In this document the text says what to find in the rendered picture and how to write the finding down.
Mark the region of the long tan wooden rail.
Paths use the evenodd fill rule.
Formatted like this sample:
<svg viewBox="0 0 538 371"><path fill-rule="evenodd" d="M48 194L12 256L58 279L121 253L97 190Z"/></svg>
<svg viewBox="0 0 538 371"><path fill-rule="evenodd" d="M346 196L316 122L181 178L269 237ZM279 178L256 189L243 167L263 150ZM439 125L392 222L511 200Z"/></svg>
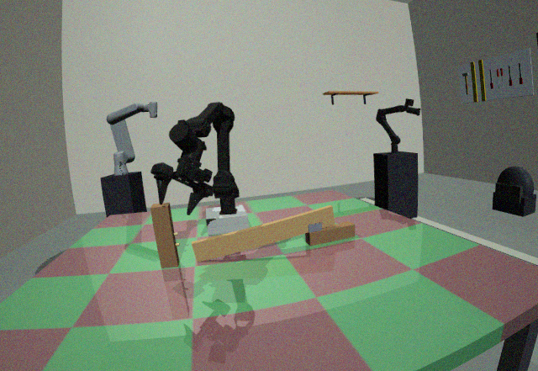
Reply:
<svg viewBox="0 0 538 371"><path fill-rule="evenodd" d="M335 224L333 206L310 210L244 230L192 241L197 262L247 251L309 233L309 225L322 222L322 228Z"/></svg>

